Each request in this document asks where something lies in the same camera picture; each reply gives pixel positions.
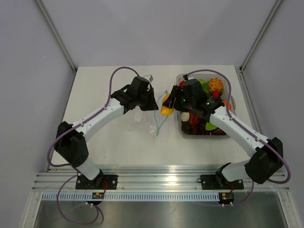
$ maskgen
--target white wall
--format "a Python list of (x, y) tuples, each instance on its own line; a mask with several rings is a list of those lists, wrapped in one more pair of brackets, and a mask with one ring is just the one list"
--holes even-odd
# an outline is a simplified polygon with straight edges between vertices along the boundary
[(43, 1), (78, 66), (240, 66), (275, 2)]
[(0, 3), (0, 226), (16, 228), (46, 168), (73, 79), (31, 0)]
[(263, 130), (283, 141), (291, 190), (304, 215), (304, 1), (285, 1), (245, 70)]

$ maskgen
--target gray floor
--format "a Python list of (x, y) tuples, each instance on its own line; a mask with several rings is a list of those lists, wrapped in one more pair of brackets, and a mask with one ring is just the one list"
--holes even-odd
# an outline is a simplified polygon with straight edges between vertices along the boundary
[[(240, 201), (244, 193), (236, 194)], [(82, 202), (61, 202), (66, 216), (78, 222), (89, 222), (96, 212), (88, 206), (73, 207)], [(221, 208), (199, 202), (102, 202), (103, 212), (91, 228), (286, 228), (287, 224), (275, 193), (256, 192), (243, 205)], [(35, 228), (79, 227), (60, 217), (55, 201), (41, 203)]]

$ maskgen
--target plastic bin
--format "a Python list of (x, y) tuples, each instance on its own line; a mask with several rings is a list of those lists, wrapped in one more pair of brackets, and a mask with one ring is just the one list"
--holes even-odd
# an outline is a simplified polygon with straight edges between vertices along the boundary
[[(180, 74), (176, 77), (176, 84), (179, 85), (180, 82), (182, 80), (184, 80), (183, 76), (185, 74)], [(202, 79), (204, 81), (209, 81), (213, 78), (219, 78), (220, 80), (222, 80), (223, 82), (223, 85), (224, 85), (224, 93), (223, 95), (221, 96), (222, 99), (224, 100), (227, 100), (228, 99), (228, 84), (227, 82), (225, 81), (225, 79), (220, 76), (220, 75), (217, 75), (217, 74), (192, 74), (191, 76), (195, 77), (196, 79)], [(232, 106), (232, 113), (233, 114), (236, 114), (235, 112), (235, 109), (236, 109), (236, 105), (235, 105), (235, 102), (234, 102), (234, 99), (233, 99), (233, 96), (231, 96), (231, 100), (230, 100), (230, 103), (231, 103), (231, 106)], [(184, 133), (182, 130), (181, 130), (181, 112), (177, 112), (177, 122), (178, 122), (178, 129), (179, 129), (179, 132), (180, 134), (184, 137), (184, 138), (229, 138), (229, 135), (209, 135), (209, 134), (205, 134), (205, 135), (189, 135), (189, 134), (186, 134)]]

